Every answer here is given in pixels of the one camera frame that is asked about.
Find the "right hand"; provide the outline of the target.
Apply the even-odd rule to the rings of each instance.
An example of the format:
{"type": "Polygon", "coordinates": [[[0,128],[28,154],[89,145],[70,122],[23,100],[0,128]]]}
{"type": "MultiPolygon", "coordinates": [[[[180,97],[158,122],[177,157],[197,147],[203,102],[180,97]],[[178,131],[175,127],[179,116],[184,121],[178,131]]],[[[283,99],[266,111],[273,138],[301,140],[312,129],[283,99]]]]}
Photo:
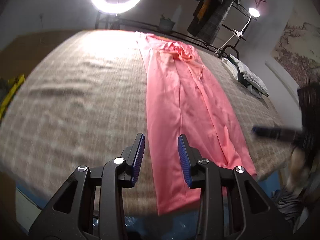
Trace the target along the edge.
{"type": "Polygon", "coordinates": [[[286,188],[293,192],[302,189],[310,176],[311,170],[318,166],[318,157],[312,157],[302,149],[295,147],[289,163],[289,178],[286,188]]]}

